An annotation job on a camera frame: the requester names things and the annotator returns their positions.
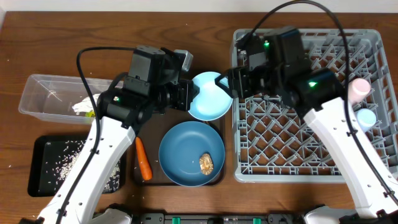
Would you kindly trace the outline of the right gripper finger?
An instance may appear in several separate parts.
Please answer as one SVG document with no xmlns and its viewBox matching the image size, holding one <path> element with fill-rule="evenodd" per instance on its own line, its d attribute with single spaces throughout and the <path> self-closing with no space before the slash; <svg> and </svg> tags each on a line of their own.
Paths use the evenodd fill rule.
<svg viewBox="0 0 398 224">
<path fill-rule="evenodd" d="M 221 73 L 215 78 L 215 83 L 228 83 L 228 74 Z"/>
<path fill-rule="evenodd" d="M 230 98 L 233 98 L 232 91 L 229 89 L 228 86 L 222 84 L 221 82 L 215 82 L 215 85 L 222 89 Z"/>
</svg>

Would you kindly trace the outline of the light blue rice bowl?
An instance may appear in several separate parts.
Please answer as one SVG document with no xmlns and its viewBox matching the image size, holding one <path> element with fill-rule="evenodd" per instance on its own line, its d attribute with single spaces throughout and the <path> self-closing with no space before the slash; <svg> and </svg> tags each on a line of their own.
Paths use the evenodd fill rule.
<svg viewBox="0 0 398 224">
<path fill-rule="evenodd" d="M 218 72 L 203 72 L 192 80 L 199 93 L 190 104 L 189 113 L 201 121 L 213 121 L 224 116 L 230 109 L 233 99 L 215 84 Z"/>
</svg>

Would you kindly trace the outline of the dark blue plate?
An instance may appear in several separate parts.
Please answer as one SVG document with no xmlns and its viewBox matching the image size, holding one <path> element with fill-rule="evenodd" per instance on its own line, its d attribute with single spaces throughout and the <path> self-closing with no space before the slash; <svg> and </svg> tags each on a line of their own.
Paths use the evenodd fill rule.
<svg viewBox="0 0 398 224">
<path fill-rule="evenodd" d="M 208 154 L 213 170 L 205 175 L 200 158 Z M 209 184 L 222 171 L 226 153 L 219 133 L 199 121 L 175 125 L 164 135 L 159 146 L 159 164 L 164 174 L 174 183 L 185 187 Z"/>
</svg>

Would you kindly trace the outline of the brown mushroom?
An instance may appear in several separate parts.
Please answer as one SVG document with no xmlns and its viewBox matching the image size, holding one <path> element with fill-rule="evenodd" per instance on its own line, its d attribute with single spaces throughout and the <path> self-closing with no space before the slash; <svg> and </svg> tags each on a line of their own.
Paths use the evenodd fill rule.
<svg viewBox="0 0 398 224">
<path fill-rule="evenodd" d="M 210 175 L 213 172 L 214 169 L 213 161 L 208 153 L 204 153 L 201 156 L 199 164 L 200 164 L 200 171 L 202 174 Z"/>
</svg>

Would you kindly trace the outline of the orange carrot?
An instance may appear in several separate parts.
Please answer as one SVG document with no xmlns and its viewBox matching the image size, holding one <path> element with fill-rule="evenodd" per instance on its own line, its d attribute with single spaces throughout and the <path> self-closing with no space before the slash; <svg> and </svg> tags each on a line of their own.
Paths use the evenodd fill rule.
<svg viewBox="0 0 398 224">
<path fill-rule="evenodd" d="M 151 180 L 152 169 L 147 159 L 146 150 L 140 137 L 135 139 L 136 154 L 143 180 Z"/>
</svg>

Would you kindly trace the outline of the yellow green snack wrapper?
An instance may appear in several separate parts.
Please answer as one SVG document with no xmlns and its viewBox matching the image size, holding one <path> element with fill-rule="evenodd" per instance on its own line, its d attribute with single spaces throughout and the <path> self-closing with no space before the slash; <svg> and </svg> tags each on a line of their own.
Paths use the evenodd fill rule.
<svg viewBox="0 0 398 224">
<path fill-rule="evenodd" d="M 90 112 L 86 112 L 85 113 L 85 117 L 94 118 L 95 117 L 95 112 L 93 110 L 91 110 Z"/>
</svg>

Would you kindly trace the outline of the white tissue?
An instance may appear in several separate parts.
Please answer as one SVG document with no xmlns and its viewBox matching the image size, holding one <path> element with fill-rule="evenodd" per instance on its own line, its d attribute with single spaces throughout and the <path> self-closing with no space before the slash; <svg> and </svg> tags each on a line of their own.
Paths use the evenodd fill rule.
<svg viewBox="0 0 398 224">
<path fill-rule="evenodd" d="M 86 113 L 93 110 L 93 105 L 89 96 L 84 98 L 81 102 L 72 106 L 72 110 L 79 115 L 80 113 Z"/>
</svg>

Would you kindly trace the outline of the pink plastic cup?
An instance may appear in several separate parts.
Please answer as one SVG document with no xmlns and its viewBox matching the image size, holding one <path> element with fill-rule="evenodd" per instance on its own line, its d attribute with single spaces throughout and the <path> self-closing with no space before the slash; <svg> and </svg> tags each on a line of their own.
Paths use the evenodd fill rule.
<svg viewBox="0 0 398 224">
<path fill-rule="evenodd" d="M 371 91 L 371 84 L 363 79 L 356 78 L 348 85 L 348 101 L 354 105 L 363 100 Z"/>
</svg>

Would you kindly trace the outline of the light blue plastic cup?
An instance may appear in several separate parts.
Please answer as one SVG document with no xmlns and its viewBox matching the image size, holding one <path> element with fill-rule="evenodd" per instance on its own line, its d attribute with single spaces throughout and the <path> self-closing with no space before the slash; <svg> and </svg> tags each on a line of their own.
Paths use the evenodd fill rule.
<svg viewBox="0 0 398 224">
<path fill-rule="evenodd" d="M 358 124 L 362 131 L 369 131 L 377 121 L 377 117 L 373 111 L 363 108 L 355 112 Z"/>
</svg>

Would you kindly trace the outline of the white rice pile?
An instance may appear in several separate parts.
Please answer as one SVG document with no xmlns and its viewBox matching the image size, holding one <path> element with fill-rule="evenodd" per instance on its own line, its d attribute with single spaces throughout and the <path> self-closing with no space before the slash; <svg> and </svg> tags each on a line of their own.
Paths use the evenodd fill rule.
<svg viewBox="0 0 398 224">
<path fill-rule="evenodd" d="M 77 161 L 85 140 L 48 142 L 42 161 L 39 192 L 54 195 Z"/>
</svg>

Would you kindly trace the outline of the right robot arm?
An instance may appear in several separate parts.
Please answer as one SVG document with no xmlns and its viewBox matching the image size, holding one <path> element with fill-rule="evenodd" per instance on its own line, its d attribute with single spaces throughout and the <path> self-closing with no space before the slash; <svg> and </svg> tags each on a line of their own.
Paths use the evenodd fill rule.
<svg viewBox="0 0 398 224">
<path fill-rule="evenodd" d="M 259 29 L 233 35 L 236 150 L 256 150 L 238 174 L 266 164 L 269 182 L 345 182 L 355 207 L 317 207 L 304 223 L 397 222 L 397 102 L 380 35 Z"/>
</svg>

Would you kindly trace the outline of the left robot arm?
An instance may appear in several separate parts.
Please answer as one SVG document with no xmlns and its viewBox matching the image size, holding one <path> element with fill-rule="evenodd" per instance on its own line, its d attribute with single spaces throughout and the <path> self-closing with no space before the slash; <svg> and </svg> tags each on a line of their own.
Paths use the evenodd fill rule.
<svg viewBox="0 0 398 224">
<path fill-rule="evenodd" d="M 95 120 L 67 178 L 33 223 L 132 223 L 132 215 L 115 205 L 95 214 L 106 183 L 152 114 L 166 108 L 188 111 L 198 88 L 180 78 L 191 67 L 189 51 L 146 45 L 130 51 L 129 71 L 119 74 L 97 99 L 85 76 L 80 77 Z"/>
</svg>

